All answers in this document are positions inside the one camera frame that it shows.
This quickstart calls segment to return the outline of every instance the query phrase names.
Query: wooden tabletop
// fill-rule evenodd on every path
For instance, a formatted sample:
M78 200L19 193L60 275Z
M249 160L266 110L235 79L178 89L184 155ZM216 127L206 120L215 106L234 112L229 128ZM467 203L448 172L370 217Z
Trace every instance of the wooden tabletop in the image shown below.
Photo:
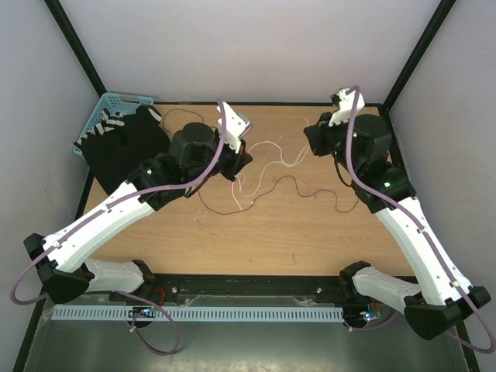
M215 126L219 113L214 105L158 105L163 114L171 109L186 109L200 113L205 123ZM286 164L292 165L307 141L303 128L316 123L326 107L308 106L233 106L254 123L246 135L250 148L261 141L271 141L283 150ZM377 115L375 108L361 113ZM188 122L201 121L199 116L170 111L165 128L173 133ZM390 275L411 275L391 234L367 207L356 203L351 188L341 184L336 176L332 157L314 157L307 153L293 167L271 164L281 161L280 150L269 143L255 146L250 153L253 162L243 169L244 181L232 185L221 175L213 177L201 189L205 203L217 212L239 211L233 196L242 208L250 207L257 195L269 191L284 175L298 180L298 196L292 178L281 179L276 188L257 199L246 212L218 215L208 210L198 194L190 199L180 198L159 212L142 219L102 246L93 257L99 260L144 260L154 273L170 274L274 274L274 275L337 275L347 265L357 261L370 262ZM344 178L350 179L347 172ZM105 198L105 192L94 181L86 210Z

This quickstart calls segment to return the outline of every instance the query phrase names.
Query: white wall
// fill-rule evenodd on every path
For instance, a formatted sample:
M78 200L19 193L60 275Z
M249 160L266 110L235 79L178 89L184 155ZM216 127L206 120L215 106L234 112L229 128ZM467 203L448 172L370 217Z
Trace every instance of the white wall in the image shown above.
M439 0L62 0L109 91L159 101L382 103Z
M22 241L74 218L87 166L71 142L98 97L45 4L0 5L0 370L12 370L33 305L9 300L29 263ZM19 297L40 292L32 272Z
M412 181L456 265L493 301L496 330L496 2L457 2L392 110ZM487 346L474 316L471 340ZM477 355L482 371L496 356Z

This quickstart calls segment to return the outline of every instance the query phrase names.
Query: black-and-white striped cloth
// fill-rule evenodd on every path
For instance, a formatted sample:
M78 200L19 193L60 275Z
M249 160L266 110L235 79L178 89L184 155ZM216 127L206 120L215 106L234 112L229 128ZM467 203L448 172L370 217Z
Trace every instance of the black-and-white striped cloth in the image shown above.
M104 108L102 121L74 143L108 195L140 163L168 151L171 141L161 120L153 106L142 105L129 115Z

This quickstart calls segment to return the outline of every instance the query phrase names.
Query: cable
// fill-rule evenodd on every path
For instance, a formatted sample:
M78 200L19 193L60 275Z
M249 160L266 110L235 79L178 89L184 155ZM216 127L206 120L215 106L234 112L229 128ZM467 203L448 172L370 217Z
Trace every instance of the cable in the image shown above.
M177 325L177 323L171 318L171 316L169 315L169 313L166 312L165 310L163 310L161 306L155 304L152 301L146 300L145 298L141 298L141 297L135 296L134 294L130 294L130 293L127 293L127 292L124 292L124 291L115 291L115 292L119 293L122 296L126 296L126 297L129 297L129 298L133 299L133 300L140 301L140 302L143 302L143 303L145 303L147 305L153 306L156 310L158 310L159 312L161 312L162 314L164 314L164 316L167 319L169 319L169 322L172 323L172 326L174 327L174 331L176 332L176 342L174 343L174 346L172 347L172 349L170 349L169 351L161 351L161 350L155 349L147 341L145 341L145 339L143 338L143 336L141 336L141 333L138 332L138 329L136 328L136 326L134 324L136 322L136 318L138 318L138 316L141 314L141 312L137 312L133 316L133 320L131 321L131 330L130 330L130 332L135 333L139 337L139 339L141 340L141 342L143 343L143 345L149 351L151 351L152 353L154 353L156 355L163 356L163 357L166 356L166 355L174 354L177 351L177 348L179 347L179 342L181 341L181 331L179 329L179 325Z
M240 176L243 176L243 182L239 180ZM245 184L246 181L246 175L243 172L239 172L236 176L236 180L238 181L239 184L239 192L241 192L241 187Z
M236 202L236 204L238 205L239 210L242 211L243 207L241 206L238 199L236 199L236 196L234 195L234 182L231 183L231 195L232 195L232 198L234 199L234 201Z
M377 329L384 328L387 326L389 323L393 322L399 315L399 312L394 312L393 315L386 321L382 322L381 324L374 325L373 327L365 327L365 328L353 328L351 325L348 324L348 322L343 318L343 323L344 325L348 328L350 332L352 331L358 331L358 332L366 332L366 331L375 331Z
M210 208L206 203L205 201L203 200L202 198L202 193L201 192L198 192L198 196L200 197L200 200L201 200L201 203L203 203L203 205L210 211L210 212L214 212L215 214L217 215L235 215L236 213L241 213L241 212L246 212L248 210L250 210L254 205L255 203L257 202L257 200L261 197L263 197L264 195L267 195L267 194L270 194L277 186L277 184L284 178L292 178L293 181L294 181L294 185L296 186L296 192L298 193L298 195L301 197L301 198L310 198L312 197L313 195L319 193L319 192L329 192L331 194L333 194L335 197L336 197L336 203L334 204L334 209L339 212L339 213L350 213L351 211L353 211L355 209L355 207L358 205L358 201L359 199L357 198L356 199L356 202L354 204L353 207L351 207L349 210L347 211L340 211L337 206L338 206L338 195L337 193L335 193L334 191L331 191L331 190L326 190L326 189L320 189L320 190L317 190L315 192L312 192L310 195L303 195L300 190L298 189L298 182L296 181L296 178L295 176L291 175L291 174L288 174L286 176L282 176L280 177L277 181L275 181L274 185L272 186L272 188L269 190L269 191L266 191L264 192L263 194L260 194L258 195L253 201L252 201L252 204L248 207L248 208L244 208L244 209L241 209L240 211L233 211L233 212L217 212L216 210Z
M344 181L343 176L341 175L341 170L339 170L338 160L336 158L334 158L334 168L336 169L336 173L338 174L338 178L341 181L341 183L344 184L347 188L351 188L351 182L347 184Z
M167 115L169 115L171 112L173 111L182 111L182 112L187 112L189 114L193 114L193 115L198 115L200 118L201 118L201 122L205 124L205 119L203 118L202 114L198 113L198 112L195 112L195 111L189 111L189 110L185 110L184 108L173 108L169 111L167 111L165 114L164 114L164 117L162 118L162 121L160 122L160 126L162 127L163 130L165 130L166 132L167 129L165 129L165 118L167 117Z
M153 289L153 291L160 293L160 303L159 303L159 305L163 305L165 303L165 298L166 298L165 290L162 287L156 287L155 289Z
M284 161L284 159L283 159L283 157L282 157L282 148L281 148L279 145L277 145L276 143L271 142L271 141L261 141L261 142L259 142L259 143L255 143L254 145L252 145L252 146L248 149L248 151L247 151L247 152L248 152L248 153L250 153L250 151L251 151L251 150L252 150L255 146L258 146L258 145L260 145L260 144L262 144L262 143L269 143L269 144L272 144L272 145L276 146L276 147L279 149L279 154L280 154L280 157L281 157L281 161L277 161L277 160L276 160L276 161L271 161L271 162L270 162L270 163L268 163L265 167L263 167L262 173L260 173L260 179L259 179L259 181L258 181L257 188L255 188L255 191L254 191L254 192L252 192L252 193L251 193L251 194L249 194L249 195L244 195L244 194L242 193L242 195L243 195L245 198L249 198L249 197L251 197L251 196L254 196L254 195L258 192L258 190L260 189L260 186L262 185L262 178L264 177L264 176L263 176L263 175L264 175L264 172L265 172L265 170L266 170L266 169L267 169L267 168L268 168L271 164L283 164L283 165L285 165L285 166L286 166L286 167L288 167L288 168L292 168L292 167L294 167L294 166L296 166L296 165L300 164L300 163L301 163L301 162L305 159L305 157L307 156L308 150L310 149L310 146L306 143L306 144L303 146L303 148L301 149L301 151L300 151L299 155L296 157L295 162L294 162L293 164L288 164L288 163L286 163L286 162ZM241 187L242 187L242 185L241 185L241 183L239 183L239 191L241 191Z
M193 190L189 189L188 192L186 192L186 194L184 194L184 197L186 199L189 199L191 196L193 196L194 194L196 194L208 181L208 178L204 179L202 182L200 182L200 184Z
M353 169L352 142L353 142L353 129L355 126L355 118L357 117L356 113L357 113L358 98L360 96L360 88L357 85L355 85L348 90L347 94L349 95L352 92L355 92L355 97L353 99L353 105L352 105L352 109L351 109L351 113L350 113L350 123L348 124L348 132L346 134L346 167L348 168L348 171L351 175L351 178L363 190L370 192L371 194L381 198L385 202L394 206L395 208L398 208L399 210L401 210L403 213L405 213L413 221L413 223L415 223L417 225L419 232L424 236L425 240L427 240L427 243L430 245L432 252L436 256L436 259L439 261L439 264L446 272L446 276L449 278L450 284L455 287L455 289L458 291L460 296L463 298L463 300L465 300L465 302L468 304L470 309L474 312L474 314L477 316L480 323L482 324L482 326L486 330L487 335L489 336L490 346L487 349L483 349L479 346L475 346L475 345L472 345L471 343L468 343L467 341L456 336L454 333L452 333L449 330L446 331L446 334L448 336L450 336L451 338L455 339L458 343L461 343L462 345L468 347L469 349L472 349L472 350L477 351L479 353L486 353L486 354L493 353L496 350L496 337L494 336L494 333L493 333L493 330L491 329L491 326L487 322L486 318L479 311L477 306L472 302L470 297L468 297L468 294L465 293L465 291L460 287L459 284L457 285L458 281L456 280L455 276L453 275L453 273L449 269L448 265L446 264L446 261L443 259L443 256L439 252L436 244L434 243L434 240L432 240L432 237L430 236L430 234L424 230L423 224L415 217L415 215L413 215L413 213L411 213L403 205L397 203L395 200L393 200L392 198L389 198L387 195L382 194L381 192L374 190L373 188L367 186L357 177L357 174L355 173L355 170ZM382 325L370 327L369 329L377 329L380 326L382 326Z
M71 236L73 236L77 231L79 231L84 226L86 226L89 222L94 221L96 218L98 218L103 213L107 212L109 209L115 207L116 205L118 205L118 204L120 204L120 203L122 203L122 202L124 202L126 200L129 200L129 199L134 198L136 196L140 196L140 195L144 195L144 194L149 194L151 192L156 192L156 191L168 191L168 190L187 189L187 188L190 188L190 187L195 186L196 184L202 182L203 179L206 178L210 174L210 172L212 171L212 169L214 168L214 166L217 164L217 161L219 160L220 154L222 152L224 139L226 138L226 130L227 130L226 111L224 110L224 104L223 104L223 102L219 101L218 104L219 104L220 114L221 114L221 118L222 118L221 119L222 120L222 127L221 127L221 131L220 131L220 134L219 134L219 145L217 146L217 149L215 150L215 153L214 153L214 156L212 158L212 161L210 162L210 164L205 168L205 170L198 177L196 177L193 181L187 182L185 184L166 184L166 185L162 185L162 186L156 186L156 187L153 187L153 188L145 188L143 190L139 190L139 191L136 191L136 192L132 192L132 193L130 193L128 195L125 195L125 196L123 196L123 197L115 200L114 202L109 203L108 205L106 205L106 207L107 207L106 210L101 209L101 210L97 211L96 213L94 213L94 214L86 217L85 219L83 219L73 229L69 230L65 235L63 235L57 241L57 244L60 245L63 242L67 241ZM32 268L34 268L37 263L39 263L41 260L43 260L45 257L47 257L55 249L56 249L56 246L55 245L50 246L47 250L45 250L44 252L42 252L35 260L31 261L31 263L26 267L26 269L24 269L21 272L21 274L15 279L15 282L14 282L13 286L10 288L10 291L9 291L9 297L10 297L10 299L11 299L12 302L14 302L17 305L29 305L29 304L32 304L34 302L38 302L38 301L40 301L40 300L42 300L42 299L44 299L44 298L47 297L47 294L42 294L39 297L32 298L30 300L25 300L25 301L24 300L19 300L16 297L16 290L17 290L17 287L19 286L20 282L22 281L22 279L27 275L27 273ZM155 306L157 308L160 308L159 305L157 305L157 304L155 304L155 303L153 303L151 301L148 301L145 298L137 297L134 294L128 294L128 293L121 292L121 291L119 291L119 293L121 295L125 295L125 296L127 296L129 298L133 298L133 299L135 299L137 301L141 301L141 302L144 302L146 304L149 304L149 305ZM163 310L162 308L160 308L160 312L162 312L165 315L166 318L168 318L170 321L172 321L172 323L174 325L174 328L176 329L176 333L177 333L176 344L174 345L174 348L171 351L162 352L162 351L159 351L157 349L154 349L152 346L150 346L143 339L143 337L138 332L136 332L136 334L138 335L139 339L141 339L141 341L143 341L143 344L145 345L145 347L148 350L152 351L153 353L156 353L157 355L170 355L171 353L173 353L173 352L176 351L177 346L179 344L179 339L180 339L180 337L179 337L179 328L177 327L177 324L172 320L172 318L167 314L167 312L165 312L165 310Z

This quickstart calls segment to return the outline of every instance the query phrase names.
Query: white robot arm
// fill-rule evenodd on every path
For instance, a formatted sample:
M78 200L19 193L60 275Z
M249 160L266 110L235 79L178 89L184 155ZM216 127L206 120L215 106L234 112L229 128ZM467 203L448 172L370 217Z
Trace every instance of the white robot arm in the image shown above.
M252 160L244 150L243 136L253 124L225 102L222 104L226 138L219 161L207 177L222 173L234 181L236 174ZM205 124L189 123L174 134L168 154L141 163L100 205L54 234L45 237L32 234L26 238L24 245L32 260L55 247L36 265L43 288L52 301L68 302L91 291L124 291L146 297L153 289L154 278L143 261L109 263L89 257L127 226L186 196L186 192L184 189L156 191L126 198L116 205L117 200L139 190L195 179L210 163L218 142L219 131L214 133ZM70 232L74 233L62 240Z
M355 94L348 88L340 89L331 96L338 109L334 113L323 113L317 124L304 129L315 155L332 154L335 162L346 169L346 136ZM359 111L364 107L362 96L356 101ZM422 212L408 175L388 159L391 140L391 131L381 117L367 114L356 117L351 157L353 169L364 184L409 210L422 222L422 231L401 210L363 190L355 182L351 187L396 239L418 283L402 281L359 261L341 271L340 286L350 300L360 294L391 306L405 315L421 337L432 339L472 313L457 288L467 294L478 308L488 303L491 297L484 287L472 286L448 257ZM434 241L455 281L448 278L423 236L424 232Z

